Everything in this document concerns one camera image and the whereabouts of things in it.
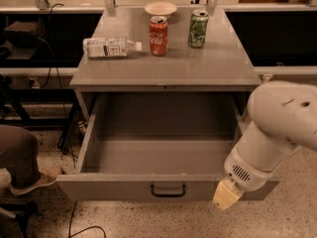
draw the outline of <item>cabinet top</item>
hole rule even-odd
[[[150,52],[150,15],[144,8],[104,11],[93,37],[124,36],[142,42],[143,51],[119,59],[84,56],[73,87],[221,87],[229,90],[255,87],[259,76],[221,8],[209,12],[206,42],[202,49],[188,45],[190,15],[195,7],[180,7],[168,19],[168,52]]]

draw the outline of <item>red soda can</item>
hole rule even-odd
[[[163,56],[167,53],[167,18],[153,16],[150,20],[149,41],[151,53]]]

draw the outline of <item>person's leg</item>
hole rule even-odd
[[[0,125],[0,168],[6,168],[11,176],[11,192],[26,194],[41,186],[55,183],[61,168],[49,168],[39,172],[38,140],[29,131],[13,126]]]
[[[0,125],[0,168],[11,175],[11,185],[25,188],[36,183],[39,172],[38,140],[29,131],[14,126]]]

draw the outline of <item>pants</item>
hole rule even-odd
[[[39,180],[38,150],[38,140],[31,132],[0,125],[0,169],[9,172],[11,186],[26,188]]]

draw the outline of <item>soda can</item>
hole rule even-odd
[[[202,48],[205,44],[209,17],[205,10],[194,10],[190,17],[188,44],[193,48]]]
[[[153,16],[150,20],[149,41],[151,53],[163,56],[167,53],[167,18]]]

